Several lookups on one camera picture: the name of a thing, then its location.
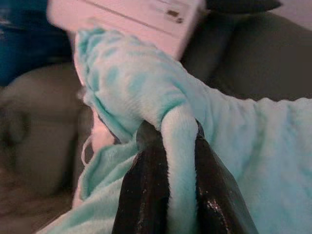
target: white box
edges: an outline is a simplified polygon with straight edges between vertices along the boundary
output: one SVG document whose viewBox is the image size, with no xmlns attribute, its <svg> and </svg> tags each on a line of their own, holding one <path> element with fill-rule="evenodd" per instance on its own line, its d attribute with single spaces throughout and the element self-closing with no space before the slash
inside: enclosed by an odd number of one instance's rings
<svg viewBox="0 0 312 234">
<path fill-rule="evenodd" d="M 95 24 L 136 35 L 179 60 L 204 9 L 204 0 L 49 0 L 47 17 L 66 31 Z"/>
</svg>

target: fuzzy fabric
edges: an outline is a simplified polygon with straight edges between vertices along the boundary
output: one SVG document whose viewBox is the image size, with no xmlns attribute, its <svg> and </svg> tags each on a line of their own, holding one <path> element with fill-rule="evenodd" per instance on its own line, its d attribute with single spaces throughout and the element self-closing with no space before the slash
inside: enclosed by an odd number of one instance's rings
<svg viewBox="0 0 312 234">
<path fill-rule="evenodd" d="M 223 95 L 152 44 L 116 31 L 81 31 L 76 50 L 84 101 L 122 144 L 96 153 L 80 178 L 82 204 L 47 233 L 111 233 L 136 131 L 147 120 L 167 153 L 168 233 L 194 234 L 196 119 L 237 180 L 259 233 L 311 231 L 312 100 Z"/>
</svg>

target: blanket fold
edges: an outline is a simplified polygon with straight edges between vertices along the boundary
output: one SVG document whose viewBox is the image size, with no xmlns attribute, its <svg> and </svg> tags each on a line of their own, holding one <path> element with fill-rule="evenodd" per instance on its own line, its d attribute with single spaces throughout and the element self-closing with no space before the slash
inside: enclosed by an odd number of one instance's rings
<svg viewBox="0 0 312 234">
<path fill-rule="evenodd" d="M 238 100 L 211 89 L 150 43 L 100 28 L 77 37 L 76 64 L 94 108 L 121 145 L 102 148 L 80 178 L 83 204 L 49 234 L 112 232 L 121 182 L 146 120 L 168 161 L 169 234 L 196 231 L 196 119 L 237 180 L 261 234 L 312 229 L 312 101 Z"/>
</svg>

